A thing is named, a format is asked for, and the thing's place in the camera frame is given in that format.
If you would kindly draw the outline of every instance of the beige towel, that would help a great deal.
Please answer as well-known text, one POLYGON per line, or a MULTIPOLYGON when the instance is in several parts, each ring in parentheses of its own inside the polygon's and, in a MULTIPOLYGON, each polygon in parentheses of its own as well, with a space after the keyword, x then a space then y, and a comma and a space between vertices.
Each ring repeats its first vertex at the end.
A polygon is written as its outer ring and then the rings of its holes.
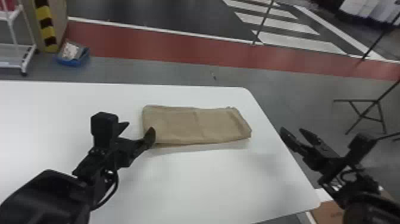
POLYGON ((200 109, 147 105, 143 128, 154 127, 156 143, 197 144, 229 142, 251 137, 251 128, 234 107, 200 109))

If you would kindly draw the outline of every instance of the cable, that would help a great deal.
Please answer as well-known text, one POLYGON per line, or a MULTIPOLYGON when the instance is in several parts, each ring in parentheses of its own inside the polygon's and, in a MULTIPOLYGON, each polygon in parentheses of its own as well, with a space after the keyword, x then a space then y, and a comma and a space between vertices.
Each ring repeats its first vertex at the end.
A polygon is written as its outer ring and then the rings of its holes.
POLYGON ((101 206, 103 206, 114 194, 115 192, 117 192, 118 189, 118 184, 120 182, 120 178, 118 177, 118 172, 115 170, 114 172, 114 188, 112 189, 112 191, 102 200, 100 201, 97 205, 92 207, 92 211, 100 208, 101 206))

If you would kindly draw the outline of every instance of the tripod stand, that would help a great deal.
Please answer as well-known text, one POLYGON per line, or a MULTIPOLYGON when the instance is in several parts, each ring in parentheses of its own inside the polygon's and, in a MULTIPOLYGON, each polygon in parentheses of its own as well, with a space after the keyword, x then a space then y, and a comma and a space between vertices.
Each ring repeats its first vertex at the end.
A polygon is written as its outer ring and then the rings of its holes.
MULTIPOLYGON (((386 134, 387 133, 386 123, 383 118, 383 112, 382 112, 382 107, 380 105, 380 101, 399 84, 400 84, 400 79, 397 82, 395 82, 389 89, 387 89, 380 97, 378 97, 378 99, 335 99, 335 100, 333 100, 333 102, 348 102, 358 115, 357 121, 346 131, 346 135, 348 133, 350 133, 350 131, 353 130, 353 128, 355 128, 356 125, 362 119, 373 120, 375 122, 379 122, 382 125, 383 133, 386 134), (354 105, 355 102, 370 102, 371 105, 369 107, 367 107, 363 112, 360 112, 360 110, 358 110, 356 108, 356 106, 354 105), (377 108, 378 108, 379 117, 380 117, 379 119, 375 119, 373 117, 367 116, 367 114, 370 112, 370 110, 375 106, 377 106, 377 108)), ((400 135, 400 132, 388 135, 388 138, 396 136, 396 135, 400 135)))

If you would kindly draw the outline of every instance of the white table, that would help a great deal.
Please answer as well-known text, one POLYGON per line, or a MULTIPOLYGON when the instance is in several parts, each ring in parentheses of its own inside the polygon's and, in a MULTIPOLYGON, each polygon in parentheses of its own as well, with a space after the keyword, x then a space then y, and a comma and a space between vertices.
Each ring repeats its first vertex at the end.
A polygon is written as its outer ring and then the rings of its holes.
POLYGON ((90 117, 115 113, 141 138, 147 104, 236 107, 252 138, 151 149, 128 169, 90 223, 256 223, 320 201, 249 91, 243 88, 0 82, 0 201, 43 169, 71 173, 92 146, 90 117))

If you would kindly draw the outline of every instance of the metal stand leg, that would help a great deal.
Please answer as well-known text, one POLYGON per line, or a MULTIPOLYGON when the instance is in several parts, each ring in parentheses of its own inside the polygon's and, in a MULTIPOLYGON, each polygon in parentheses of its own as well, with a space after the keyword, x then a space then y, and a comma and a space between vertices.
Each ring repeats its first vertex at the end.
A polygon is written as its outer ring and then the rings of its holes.
POLYGON ((383 110, 380 105, 380 101, 399 84, 400 84, 400 79, 396 83, 394 83, 389 89, 387 89, 380 97, 378 97, 378 99, 335 99, 335 100, 333 100, 333 102, 348 102, 350 104, 350 106, 353 108, 353 110, 358 115, 357 121, 346 131, 346 135, 348 133, 350 133, 351 130, 353 130, 362 119, 373 120, 375 122, 381 123, 383 133, 386 134, 387 133, 386 123, 385 123, 385 120, 383 117, 383 110), (363 112, 360 113, 360 111, 354 105, 355 102, 370 102, 371 105, 369 107, 367 107, 363 112), (374 106, 378 107, 378 112, 379 112, 379 117, 380 117, 379 119, 375 119, 373 117, 367 116, 367 114, 371 111, 371 109, 374 106))
POLYGON ((271 0, 270 5, 268 6, 267 11, 266 11, 265 14, 264 14, 264 18, 262 18, 262 22, 261 22, 260 26, 258 27, 257 34, 255 35, 254 40, 253 40, 253 43, 251 43, 251 45, 254 45, 255 42, 257 41, 258 35, 260 34, 261 30, 263 29, 265 20, 267 19, 268 15, 269 15, 269 13, 270 13, 270 11, 271 11, 271 8, 272 8, 272 6, 273 6, 273 4, 274 4, 274 2, 275 2, 275 0, 271 0))
MULTIPOLYGON (((393 134, 390 134, 390 135, 385 135, 385 136, 383 136, 383 137, 377 138, 377 140, 383 140, 383 139, 391 138, 391 137, 398 136, 398 135, 400 135, 400 132, 393 133, 393 134)), ((400 138, 395 138, 395 139, 393 139, 392 141, 393 141, 393 142, 396 142, 396 141, 398 141, 398 140, 400 140, 400 138)))
POLYGON ((395 22, 397 21, 397 19, 400 17, 400 12, 396 15, 396 17, 392 20, 392 22, 390 23, 389 27, 385 30, 382 31, 382 33, 380 34, 380 36, 376 39, 376 41, 371 45, 370 49, 368 49, 368 51, 362 56, 362 60, 364 61, 366 56, 368 56, 368 54, 372 51, 372 49, 375 48, 375 46, 379 43, 379 41, 384 37, 384 35, 386 35, 387 33, 390 32, 390 28, 393 26, 393 24, 395 24, 395 22))

